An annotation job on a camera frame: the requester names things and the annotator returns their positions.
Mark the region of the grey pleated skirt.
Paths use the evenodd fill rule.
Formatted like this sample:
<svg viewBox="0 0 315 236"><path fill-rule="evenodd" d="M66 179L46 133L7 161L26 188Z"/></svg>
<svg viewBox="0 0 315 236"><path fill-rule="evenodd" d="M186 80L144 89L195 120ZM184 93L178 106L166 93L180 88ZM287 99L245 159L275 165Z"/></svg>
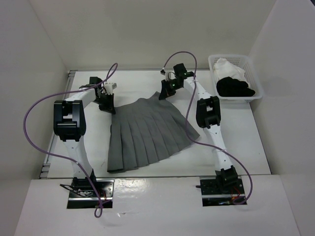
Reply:
<svg viewBox="0 0 315 236"><path fill-rule="evenodd" d="M159 92L116 108L110 126L107 172L146 167L189 147L199 133Z"/></svg>

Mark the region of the black skirt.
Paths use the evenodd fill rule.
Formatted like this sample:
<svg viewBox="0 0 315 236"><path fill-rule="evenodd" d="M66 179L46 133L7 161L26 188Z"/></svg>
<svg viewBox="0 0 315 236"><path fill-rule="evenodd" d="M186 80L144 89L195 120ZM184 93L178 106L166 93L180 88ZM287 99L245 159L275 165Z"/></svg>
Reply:
<svg viewBox="0 0 315 236"><path fill-rule="evenodd" d="M252 97L255 91L245 81L225 77L216 84L217 92L222 97Z"/></svg>

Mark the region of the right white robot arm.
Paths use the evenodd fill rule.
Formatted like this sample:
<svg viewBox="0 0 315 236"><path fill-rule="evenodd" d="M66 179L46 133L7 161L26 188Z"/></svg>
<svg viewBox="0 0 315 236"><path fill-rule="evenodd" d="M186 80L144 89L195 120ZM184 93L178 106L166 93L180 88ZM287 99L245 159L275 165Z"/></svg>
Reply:
<svg viewBox="0 0 315 236"><path fill-rule="evenodd" d="M226 153L226 146L221 133L221 108L219 98L212 96L195 79L195 74L188 72L185 66L180 63L173 67L174 78L170 76L171 71L164 68L160 73L165 76L161 81L161 93L159 100L165 100L175 95L176 90L184 88L190 92L191 98L196 102L196 123L203 129L208 141L213 144L210 147L216 150L215 154L215 188L221 193L227 193L235 187L238 181L238 174Z"/></svg>

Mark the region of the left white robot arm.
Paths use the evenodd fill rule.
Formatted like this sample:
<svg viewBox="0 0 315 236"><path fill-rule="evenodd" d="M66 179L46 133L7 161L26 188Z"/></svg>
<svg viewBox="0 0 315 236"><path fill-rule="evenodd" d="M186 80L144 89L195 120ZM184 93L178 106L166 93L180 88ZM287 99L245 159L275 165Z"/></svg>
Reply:
<svg viewBox="0 0 315 236"><path fill-rule="evenodd" d="M115 114L116 87L116 83L102 83L100 78L90 77L89 83L81 86L72 96L54 102L54 133L65 145L71 159L73 185L80 187L81 192L89 197L97 193L98 184L84 145L87 130L84 109L94 102L100 110Z"/></svg>

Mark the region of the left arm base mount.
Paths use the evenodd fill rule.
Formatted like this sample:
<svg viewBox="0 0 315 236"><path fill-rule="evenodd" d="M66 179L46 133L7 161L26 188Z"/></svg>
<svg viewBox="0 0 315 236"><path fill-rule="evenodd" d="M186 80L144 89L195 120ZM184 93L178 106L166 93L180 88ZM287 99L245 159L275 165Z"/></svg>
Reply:
<svg viewBox="0 0 315 236"><path fill-rule="evenodd" d="M102 200L103 208L112 208L113 206L114 183L113 179L106 178L99 178L94 183L98 195ZM74 182L71 184L60 184L60 187L69 193L67 209L95 208L99 205L97 194L88 181L81 185L75 185Z"/></svg>

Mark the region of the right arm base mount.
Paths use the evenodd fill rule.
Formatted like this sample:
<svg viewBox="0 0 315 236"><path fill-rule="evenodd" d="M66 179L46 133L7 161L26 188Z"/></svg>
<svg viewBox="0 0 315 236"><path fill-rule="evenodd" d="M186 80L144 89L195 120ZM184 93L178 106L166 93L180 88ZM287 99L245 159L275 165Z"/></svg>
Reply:
<svg viewBox="0 0 315 236"><path fill-rule="evenodd" d="M241 178L232 186L219 187L215 177L201 177L195 187L201 191L203 207L232 206L241 202L247 204Z"/></svg>

